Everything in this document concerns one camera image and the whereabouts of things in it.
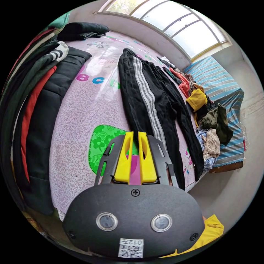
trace blue striped bedsheet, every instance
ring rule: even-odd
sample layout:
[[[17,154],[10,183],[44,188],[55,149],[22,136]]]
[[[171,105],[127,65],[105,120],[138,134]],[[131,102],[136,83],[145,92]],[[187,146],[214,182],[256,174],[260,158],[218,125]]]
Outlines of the blue striped bedsheet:
[[[203,86],[205,93],[215,104],[220,103],[226,108],[228,126],[234,131],[229,144],[226,147],[221,144],[220,156],[215,167],[242,161],[244,144],[238,117],[244,91],[211,56],[192,63],[184,72],[192,74],[196,83]]]

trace wooden bed frame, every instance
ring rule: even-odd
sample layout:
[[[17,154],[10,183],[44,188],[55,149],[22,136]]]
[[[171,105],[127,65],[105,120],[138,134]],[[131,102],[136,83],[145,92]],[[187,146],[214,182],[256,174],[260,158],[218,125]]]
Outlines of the wooden bed frame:
[[[228,164],[220,167],[212,168],[209,173],[216,173],[216,172],[227,172],[227,171],[234,171],[237,169],[241,169],[243,167],[243,161],[236,162],[233,164]]]

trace clothes pile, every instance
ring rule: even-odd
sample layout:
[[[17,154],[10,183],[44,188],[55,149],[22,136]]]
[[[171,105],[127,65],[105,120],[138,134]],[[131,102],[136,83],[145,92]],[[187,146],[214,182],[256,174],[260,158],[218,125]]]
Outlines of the clothes pile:
[[[201,130],[204,132],[215,129],[220,144],[227,146],[233,136],[233,131],[228,127],[226,109],[221,104],[216,106],[191,74],[184,74],[178,68],[163,67],[163,70],[179,85],[186,97],[187,109],[190,115],[194,114],[197,133]],[[216,164],[216,157],[207,157],[204,162],[204,170],[209,171]]]
[[[216,159],[220,155],[220,141],[216,130],[201,130],[196,135],[203,151],[204,172],[211,170],[216,164]]]
[[[67,90],[91,54],[67,46],[58,33],[69,12],[52,22],[24,49],[0,101],[0,166],[21,211],[51,215],[48,167],[54,123]]]
[[[73,22],[67,24],[58,35],[60,41],[85,40],[87,38],[100,38],[109,32],[109,28],[102,24]]]

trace pink bedsheet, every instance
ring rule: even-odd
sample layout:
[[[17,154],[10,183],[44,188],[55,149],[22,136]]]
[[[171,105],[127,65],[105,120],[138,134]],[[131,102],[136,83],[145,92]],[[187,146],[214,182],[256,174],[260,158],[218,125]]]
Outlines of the pink bedsheet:
[[[160,67],[165,66],[157,59],[157,56],[162,55],[135,39],[115,32],[109,32],[105,37],[67,44],[88,51],[92,58],[85,63],[66,93],[52,136],[49,159],[51,194],[54,207],[62,214],[67,212],[70,203],[79,193],[94,184],[95,173],[88,163],[93,130],[98,125],[110,125],[130,131],[118,83],[117,64],[123,49],[129,48],[139,57]],[[188,186],[194,182],[194,169],[189,162],[187,145],[177,122],[176,128],[185,185]],[[137,182],[139,166],[136,160],[133,162],[135,171],[131,174],[131,180]]]

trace green leaf pattern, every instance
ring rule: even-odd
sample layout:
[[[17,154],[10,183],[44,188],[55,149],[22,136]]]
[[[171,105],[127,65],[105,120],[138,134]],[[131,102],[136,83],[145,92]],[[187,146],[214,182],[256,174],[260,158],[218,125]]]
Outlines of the green leaf pattern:
[[[124,135],[126,132],[125,130],[109,125],[100,125],[94,129],[88,153],[89,166],[94,173],[98,170],[100,160],[109,142],[119,135]],[[138,154],[138,149],[133,142],[132,155]]]

